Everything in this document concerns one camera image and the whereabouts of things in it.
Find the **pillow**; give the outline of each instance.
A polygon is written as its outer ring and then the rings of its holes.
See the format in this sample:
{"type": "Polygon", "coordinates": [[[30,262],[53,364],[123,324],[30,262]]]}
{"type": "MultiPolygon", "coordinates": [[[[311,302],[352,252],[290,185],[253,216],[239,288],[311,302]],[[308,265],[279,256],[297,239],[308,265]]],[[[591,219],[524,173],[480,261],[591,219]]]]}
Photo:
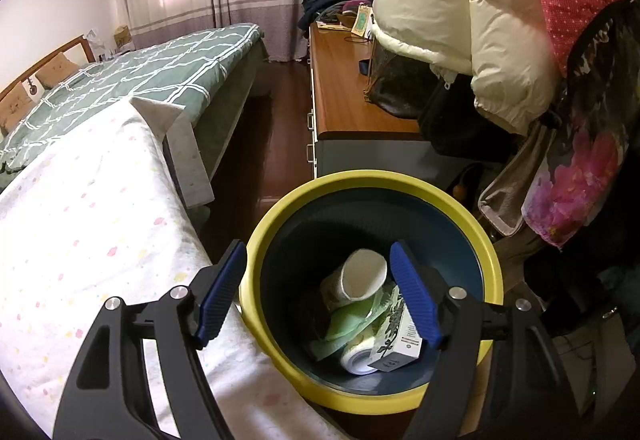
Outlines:
{"type": "Polygon", "coordinates": [[[35,106],[22,83],[18,83],[0,101],[0,127],[13,130],[18,122],[35,106]]]}
{"type": "Polygon", "coordinates": [[[75,74],[80,67],[69,61],[62,52],[59,52],[55,58],[44,65],[36,72],[36,78],[42,83],[44,88],[53,88],[55,85],[64,81],[71,74],[75,74]]]}
{"type": "Polygon", "coordinates": [[[29,94],[29,97],[33,99],[34,102],[37,103],[38,101],[40,101],[40,99],[42,99],[44,94],[46,94],[49,91],[49,89],[44,88],[44,86],[42,86],[42,83],[38,81],[38,79],[34,75],[31,76],[31,82],[36,87],[36,93],[34,94],[31,94],[31,85],[29,84],[28,81],[26,80],[22,81],[22,86],[24,86],[24,89],[29,94]]]}

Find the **wooden floor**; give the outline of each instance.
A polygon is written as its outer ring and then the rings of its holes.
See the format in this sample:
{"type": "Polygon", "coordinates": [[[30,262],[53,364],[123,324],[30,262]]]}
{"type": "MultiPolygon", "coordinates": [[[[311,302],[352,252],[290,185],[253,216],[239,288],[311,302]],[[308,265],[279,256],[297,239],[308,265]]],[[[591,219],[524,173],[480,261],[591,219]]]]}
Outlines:
{"type": "MultiPolygon", "coordinates": [[[[216,199],[209,204],[212,217],[200,236],[211,261],[220,258],[232,239],[246,243],[271,206],[313,178],[306,162],[306,145],[312,142],[306,128],[311,111],[306,64],[264,64],[253,91],[263,95],[247,100],[212,181],[216,199]]],[[[413,415],[326,412],[359,440],[400,439],[413,415]]]]}

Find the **trash can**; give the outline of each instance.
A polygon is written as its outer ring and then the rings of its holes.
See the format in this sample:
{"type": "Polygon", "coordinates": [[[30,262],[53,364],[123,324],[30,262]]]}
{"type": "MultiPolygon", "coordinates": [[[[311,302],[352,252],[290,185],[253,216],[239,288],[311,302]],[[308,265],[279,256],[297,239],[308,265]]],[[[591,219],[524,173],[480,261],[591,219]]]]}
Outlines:
{"type": "MultiPolygon", "coordinates": [[[[240,286],[242,317],[296,390],[321,406],[356,414],[391,414],[420,404],[437,360],[393,372],[351,375],[335,359],[315,362],[290,314],[292,299],[336,269],[354,250],[388,260],[403,239],[417,260],[479,300],[502,303],[497,256],[482,227],[457,201],[417,178],[356,170],[323,176],[293,190],[264,216],[249,240],[240,286]]],[[[483,341],[478,362],[491,341],[483,341]]]]}

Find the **cardboard box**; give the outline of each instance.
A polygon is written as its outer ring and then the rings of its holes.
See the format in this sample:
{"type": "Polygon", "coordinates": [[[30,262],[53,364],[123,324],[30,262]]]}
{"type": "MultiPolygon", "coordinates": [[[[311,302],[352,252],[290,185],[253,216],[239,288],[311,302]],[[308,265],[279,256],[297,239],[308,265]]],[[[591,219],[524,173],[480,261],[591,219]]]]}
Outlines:
{"type": "Polygon", "coordinates": [[[119,26],[113,33],[113,39],[116,42],[116,46],[120,48],[122,45],[126,45],[131,41],[131,33],[129,27],[119,26]]]}
{"type": "Polygon", "coordinates": [[[422,338],[415,329],[400,288],[396,286],[391,295],[389,314],[376,334],[369,366],[391,372],[420,357],[421,346],[422,338]]]}

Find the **wooden headboard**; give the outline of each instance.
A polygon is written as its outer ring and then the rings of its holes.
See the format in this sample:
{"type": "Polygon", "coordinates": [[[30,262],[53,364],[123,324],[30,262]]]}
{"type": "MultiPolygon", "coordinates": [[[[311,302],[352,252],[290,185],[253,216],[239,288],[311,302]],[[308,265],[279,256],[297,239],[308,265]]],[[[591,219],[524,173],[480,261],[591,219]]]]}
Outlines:
{"type": "Polygon", "coordinates": [[[89,42],[84,38],[84,36],[78,36],[77,38],[72,39],[70,42],[65,43],[64,45],[58,47],[50,54],[47,54],[44,58],[40,59],[35,65],[31,66],[22,74],[20,74],[17,78],[15,78],[9,86],[0,92],[0,101],[6,96],[18,83],[23,81],[27,81],[27,78],[31,77],[38,70],[40,70],[44,65],[46,65],[49,61],[51,61],[55,56],[57,56],[60,52],[66,52],[70,48],[75,47],[76,45],[82,45],[82,50],[84,50],[84,54],[89,63],[94,63],[94,53],[89,46],[89,42]]]}

